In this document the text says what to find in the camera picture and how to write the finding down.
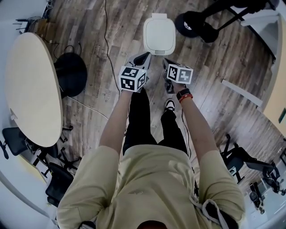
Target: person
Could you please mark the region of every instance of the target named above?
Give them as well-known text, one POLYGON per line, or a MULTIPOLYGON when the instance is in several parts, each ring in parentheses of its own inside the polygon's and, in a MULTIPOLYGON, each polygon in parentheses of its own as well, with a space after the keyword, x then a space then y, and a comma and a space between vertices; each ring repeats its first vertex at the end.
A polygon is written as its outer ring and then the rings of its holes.
POLYGON ((86 221, 94 222, 95 227, 89 228, 97 229, 227 228, 204 213, 202 204, 206 202, 215 206, 216 216, 222 213, 236 226, 243 220, 244 197, 217 150, 207 121, 183 85, 174 83, 174 90, 200 166, 198 202, 174 101, 166 103, 161 117, 164 140, 157 143, 150 131, 145 89, 140 93, 122 91, 99 147, 84 155, 60 201, 57 221, 61 229, 76 229, 86 221), (118 162, 129 109, 123 156, 118 162))

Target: bracelet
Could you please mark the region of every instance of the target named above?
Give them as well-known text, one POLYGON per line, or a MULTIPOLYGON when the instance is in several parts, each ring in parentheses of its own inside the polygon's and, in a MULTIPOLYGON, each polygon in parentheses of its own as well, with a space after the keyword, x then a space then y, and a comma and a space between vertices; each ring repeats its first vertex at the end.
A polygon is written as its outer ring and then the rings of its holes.
POLYGON ((191 99, 193 98, 193 95, 190 93, 190 94, 186 94, 186 95, 183 95, 181 98, 180 98, 180 100, 179 100, 179 102, 181 103, 183 100, 184 100, 184 98, 187 98, 187 97, 190 97, 191 99))

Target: beige t-shirt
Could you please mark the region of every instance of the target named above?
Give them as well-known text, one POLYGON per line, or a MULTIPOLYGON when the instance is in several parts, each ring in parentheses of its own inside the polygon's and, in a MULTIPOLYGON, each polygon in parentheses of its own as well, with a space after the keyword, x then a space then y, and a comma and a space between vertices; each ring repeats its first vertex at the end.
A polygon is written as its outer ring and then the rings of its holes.
MULTIPOLYGON (((60 229, 77 229, 96 216, 97 229, 137 229, 146 221, 168 229, 220 228, 189 199, 194 175, 183 151, 136 145, 118 160, 106 146, 83 157, 58 207, 60 229)), ((199 184, 200 203, 212 199, 237 222, 243 219, 243 195, 218 151, 202 157, 199 184)))

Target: black cable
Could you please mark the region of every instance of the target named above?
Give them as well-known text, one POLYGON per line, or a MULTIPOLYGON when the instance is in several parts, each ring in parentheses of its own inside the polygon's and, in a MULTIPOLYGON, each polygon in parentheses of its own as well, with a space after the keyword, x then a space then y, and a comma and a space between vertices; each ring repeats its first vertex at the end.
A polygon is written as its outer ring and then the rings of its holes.
POLYGON ((82 51, 82 47, 81 47, 81 43, 78 42, 79 46, 80 46, 80 53, 79 53, 79 56, 81 55, 81 51, 82 51))
POLYGON ((110 64, 111 64, 112 74, 113 74, 113 78, 114 78, 114 81, 115 81, 115 84, 116 84, 116 87, 117 87, 117 90, 118 90, 118 98, 119 98, 119 96, 120 96, 120 90, 119 90, 119 88, 118 88, 118 85, 117 85, 117 82, 116 82, 116 79, 115 79, 115 74, 114 74, 114 68, 113 68, 113 65, 112 65, 112 61, 111 61, 111 59, 110 59, 110 57, 109 57, 109 54, 108 54, 108 52, 109 52, 109 45, 108 45, 108 42, 107 42, 107 39, 106 39, 107 25, 108 25, 108 17, 107 17, 107 11, 106 11, 106 1, 107 1, 107 0, 104 1, 104 11, 105 11, 105 32, 104 32, 104 40, 105 40, 105 42, 106 42, 106 44, 107 44, 107 53, 106 53, 106 55, 107 55, 107 58, 109 59, 110 64))
POLYGON ((64 48, 64 50, 63 50, 63 53, 64 54, 66 54, 66 50, 67 50, 67 48, 69 48, 69 47, 72 47, 72 53, 75 53, 74 51, 75 51, 75 48, 72 46, 72 45, 68 45, 68 46, 66 46, 65 48, 64 48))
POLYGON ((54 57, 55 57, 56 59, 58 59, 58 58, 56 57, 56 55, 55 55, 55 50, 56 50, 57 47, 59 46, 59 43, 58 43, 58 42, 51 43, 51 42, 47 41, 45 38, 42 38, 42 39, 43 39, 45 42, 47 42, 48 44, 50 44, 50 45, 57 45, 57 46, 55 47, 55 49, 54 49, 53 54, 54 54, 54 57))
POLYGON ((184 126, 185 126, 185 128, 186 128, 186 130, 187 130, 187 133, 188 133, 189 159, 191 159, 191 148, 190 148, 190 146, 189 146, 189 130, 188 130, 188 128, 187 128, 187 126, 186 126, 186 124, 185 124, 185 122, 184 122, 184 117, 183 117, 183 115, 184 115, 184 111, 182 110, 182 115, 181 115, 181 117, 182 117, 183 124, 184 124, 184 126))

